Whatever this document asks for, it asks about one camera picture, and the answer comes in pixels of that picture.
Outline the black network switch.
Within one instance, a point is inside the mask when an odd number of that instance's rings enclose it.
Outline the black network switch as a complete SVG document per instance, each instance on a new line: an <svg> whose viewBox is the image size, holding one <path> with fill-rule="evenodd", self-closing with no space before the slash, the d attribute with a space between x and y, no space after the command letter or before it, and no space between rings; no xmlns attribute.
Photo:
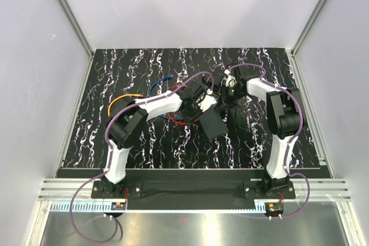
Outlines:
<svg viewBox="0 0 369 246"><path fill-rule="evenodd" d="M199 117L199 122L210 140L228 133L226 124L223 122L220 114L214 109L214 106L203 112Z"/></svg>

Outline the black power adapter with cord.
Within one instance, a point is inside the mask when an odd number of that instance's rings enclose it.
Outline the black power adapter with cord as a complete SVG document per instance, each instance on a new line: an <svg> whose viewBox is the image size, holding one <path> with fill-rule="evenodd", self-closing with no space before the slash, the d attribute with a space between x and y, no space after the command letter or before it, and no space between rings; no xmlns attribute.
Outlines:
<svg viewBox="0 0 369 246"><path fill-rule="evenodd" d="M219 113L221 115L225 115L226 112L230 113L234 119L235 125L239 128L247 130L250 128L252 123L259 123L261 121L261 115L259 112L257 112L251 104L247 103L247 99L251 97L251 95L247 92L247 81L257 78L257 76L255 74L244 73L243 70L240 69L240 66L236 63L230 63L226 65L224 70L215 70L213 72L215 81L213 95L217 98L217 102L220 95L220 85L223 81L225 81L224 71L226 69L231 71L231 75L236 78L236 83L240 81L245 82L245 96L238 100L239 106L236 108L225 109L219 111Z"/></svg>

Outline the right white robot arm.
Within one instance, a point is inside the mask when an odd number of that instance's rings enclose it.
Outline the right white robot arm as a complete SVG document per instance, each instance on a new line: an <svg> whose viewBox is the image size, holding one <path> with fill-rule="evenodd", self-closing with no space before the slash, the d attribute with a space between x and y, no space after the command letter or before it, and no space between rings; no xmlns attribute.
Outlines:
<svg viewBox="0 0 369 246"><path fill-rule="evenodd" d="M269 131L273 134L269 161L258 189L269 198L288 190L289 165L295 142L301 133L305 114L298 88L283 88L266 80L265 69L255 78L242 78L240 65L220 73L221 102L229 104L246 96L254 96L266 104Z"/></svg>

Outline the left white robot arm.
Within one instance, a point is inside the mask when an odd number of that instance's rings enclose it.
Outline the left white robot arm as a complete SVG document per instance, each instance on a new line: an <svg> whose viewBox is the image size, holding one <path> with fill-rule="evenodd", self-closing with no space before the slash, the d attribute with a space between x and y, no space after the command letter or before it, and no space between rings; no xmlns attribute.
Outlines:
<svg viewBox="0 0 369 246"><path fill-rule="evenodd" d="M165 113L179 111L185 121L190 123L215 104L212 90L199 87L193 92L182 85L158 96L137 100L129 97L125 100L123 108L112 113L106 127L108 156L101 177L105 192L113 198L123 194L125 184L122 180L126 177L129 151L147 121Z"/></svg>

